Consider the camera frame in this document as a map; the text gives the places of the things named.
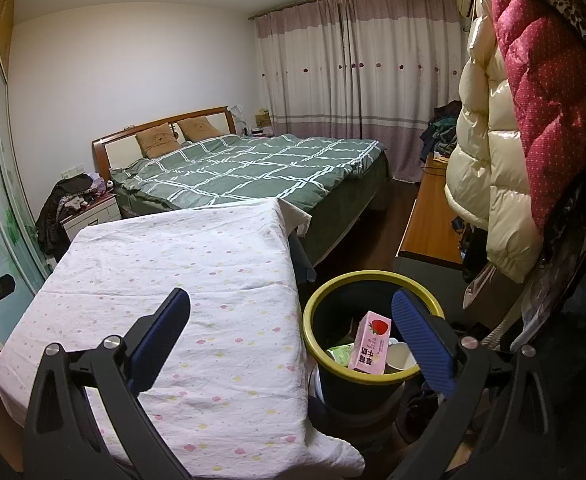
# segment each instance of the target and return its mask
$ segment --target wall socket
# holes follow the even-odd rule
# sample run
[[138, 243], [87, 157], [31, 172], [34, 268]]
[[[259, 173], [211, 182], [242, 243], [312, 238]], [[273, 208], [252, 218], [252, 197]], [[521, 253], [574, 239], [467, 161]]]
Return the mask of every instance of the wall socket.
[[62, 178], [71, 178], [72, 176], [79, 175], [80, 173], [84, 173], [84, 164], [78, 164], [74, 168], [70, 168], [67, 171], [63, 171]]

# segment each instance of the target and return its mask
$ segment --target metal screw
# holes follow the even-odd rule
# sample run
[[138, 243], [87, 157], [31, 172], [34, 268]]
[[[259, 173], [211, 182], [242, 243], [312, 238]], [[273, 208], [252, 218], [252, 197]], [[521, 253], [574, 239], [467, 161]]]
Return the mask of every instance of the metal screw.
[[535, 357], [535, 354], [537, 353], [531, 345], [523, 345], [521, 351], [526, 357]]
[[478, 346], [480, 346], [479, 341], [470, 335], [465, 335], [461, 339], [460, 343], [467, 350], [475, 350]]
[[55, 355], [60, 351], [60, 345], [57, 343], [51, 343], [44, 349], [46, 355]]
[[104, 340], [104, 343], [102, 343], [102, 344], [104, 345], [104, 348], [108, 348], [109, 350], [113, 350], [114, 348], [118, 348], [118, 346], [120, 346], [121, 342], [122, 342], [122, 339], [120, 339], [120, 336], [110, 335], [110, 336], [108, 336], [108, 338], [106, 338]]

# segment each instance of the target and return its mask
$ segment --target cream puffer jacket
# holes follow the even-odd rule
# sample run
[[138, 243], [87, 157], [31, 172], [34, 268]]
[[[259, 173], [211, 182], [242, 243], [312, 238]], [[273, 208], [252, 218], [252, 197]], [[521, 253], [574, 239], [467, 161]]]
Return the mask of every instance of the cream puffer jacket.
[[446, 170], [446, 198], [464, 220], [488, 231], [488, 260], [521, 283], [542, 249], [513, 99], [492, 24], [490, 0], [477, 0], [470, 58], [459, 85], [457, 148]]

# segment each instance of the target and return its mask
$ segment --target red quilted jacket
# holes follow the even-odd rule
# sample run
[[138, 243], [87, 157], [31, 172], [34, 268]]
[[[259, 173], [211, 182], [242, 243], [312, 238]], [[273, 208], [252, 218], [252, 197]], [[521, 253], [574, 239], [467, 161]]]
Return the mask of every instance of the red quilted jacket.
[[540, 0], [492, 0], [494, 28], [526, 157], [531, 209], [544, 226], [586, 168], [586, 48]]

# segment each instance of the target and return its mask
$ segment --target brown pillow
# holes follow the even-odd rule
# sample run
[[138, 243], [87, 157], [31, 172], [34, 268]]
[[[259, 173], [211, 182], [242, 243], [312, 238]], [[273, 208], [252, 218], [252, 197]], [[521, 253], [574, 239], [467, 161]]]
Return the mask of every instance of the brown pillow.
[[193, 142], [224, 135], [213, 124], [209, 123], [209, 120], [205, 116], [196, 117], [195, 119], [182, 119], [181, 121], [177, 121], [177, 123], [182, 133]]
[[175, 140], [173, 130], [168, 123], [154, 126], [135, 135], [142, 150], [142, 155], [148, 158], [156, 158], [182, 148]]

